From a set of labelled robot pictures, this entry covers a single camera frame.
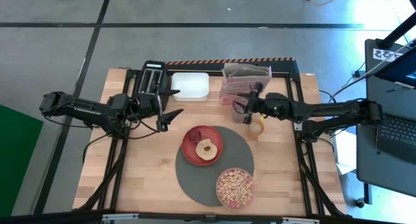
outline bagel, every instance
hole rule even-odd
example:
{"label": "bagel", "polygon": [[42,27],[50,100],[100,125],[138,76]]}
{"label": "bagel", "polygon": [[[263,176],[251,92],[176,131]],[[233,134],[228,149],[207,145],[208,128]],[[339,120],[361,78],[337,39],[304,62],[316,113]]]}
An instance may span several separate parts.
{"label": "bagel", "polygon": [[196,145],[196,154],[203,160],[211,160],[216,156],[218,149],[210,139],[201,140]]}

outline wooden tabletop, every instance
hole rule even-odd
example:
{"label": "wooden tabletop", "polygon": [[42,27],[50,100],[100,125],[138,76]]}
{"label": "wooden tabletop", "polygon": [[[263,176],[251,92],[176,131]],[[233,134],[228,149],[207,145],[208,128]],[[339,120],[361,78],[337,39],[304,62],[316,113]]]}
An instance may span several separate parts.
{"label": "wooden tabletop", "polygon": [[[101,102],[122,92],[125,70],[110,69]],[[302,90],[307,103],[320,103],[319,89],[314,74],[301,74]],[[264,120],[265,131],[254,140],[247,136],[247,125],[234,123],[231,107],[221,106],[219,91],[221,77],[210,77],[210,92],[205,102],[177,102],[169,99],[166,111],[183,108],[173,120],[169,131],[140,140],[129,140],[117,201],[117,211],[162,212],[187,214],[235,214],[266,216],[304,216],[305,207],[300,172],[293,136],[293,124],[273,118]],[[296,86],[292,84],[296,96]],[[273,78],[262,93],[279,92],[287,95],[285,79]],[[155,126],[155,118],[145,122]],[[255,193],[253,203],[244,210],[230,210],[223,206],[201,205],[189,198],[181,189],[175,171],[176,153],[185,133],[195,125],[217,125],[239,133],[248,143],[254,157]],[[131,136],[142,136],[150,131],[139,127]],[[104,135],[94,129],[91,140]],[[111,139],[93,143],[86,155],[79,181],[74,208],[83,205],[103,179]],[[331,145],[324,141],[313,144],[320,185],[338,209],[346,213],[345,201]],[[317,213],[315,193],[309,184],[314,213]],[[108,192],[105,207],[109,207]]]}

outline white container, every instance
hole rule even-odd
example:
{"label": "white container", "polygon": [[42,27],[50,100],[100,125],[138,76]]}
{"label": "white container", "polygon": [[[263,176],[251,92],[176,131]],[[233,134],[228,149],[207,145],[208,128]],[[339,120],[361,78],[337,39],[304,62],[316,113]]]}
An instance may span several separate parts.
{"label": "white container", "polygon": [[172,75],[172,89],[181,90],[174,95],[176,101],[206,101],[209,93],[207,73],[182,73]]}

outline small wheel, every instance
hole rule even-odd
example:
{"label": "small wheel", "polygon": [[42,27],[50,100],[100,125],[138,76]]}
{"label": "small wheel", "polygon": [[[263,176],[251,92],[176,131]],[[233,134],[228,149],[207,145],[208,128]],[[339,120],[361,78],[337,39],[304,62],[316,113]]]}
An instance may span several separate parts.
{"label": "small wheel", "polygon": [[364,205],[365,205],[364,198],[359,198],[358,200],[356,200],[356,206],[358,208],[363,208]]}

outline red plate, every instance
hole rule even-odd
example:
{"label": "red plate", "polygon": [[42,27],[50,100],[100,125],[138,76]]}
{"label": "red plate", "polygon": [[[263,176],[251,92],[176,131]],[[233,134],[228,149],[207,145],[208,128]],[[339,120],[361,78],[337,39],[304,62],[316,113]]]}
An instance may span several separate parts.
{"label": "red plate", "polygon": [[[216,156],[211,160],[204,160],[197,156],[196,154],[196,145],[197,142],[191,142],[190,141],[190,134],[193,131],[199,131],[201,133],[201,140],[210,139],[215,145],[218,151],[216,152]],[[196,126],[191,128],[183,137],[182,141],[182,152],[186,159],[188,159],[189,162],[197,165],[197,166],[208,166],[212,163],[214,163],[218,158],[220,158],[222,153],[222,138],[220,133],[218,133],[217,130],[215,130],[212,127],[208,126]]]}

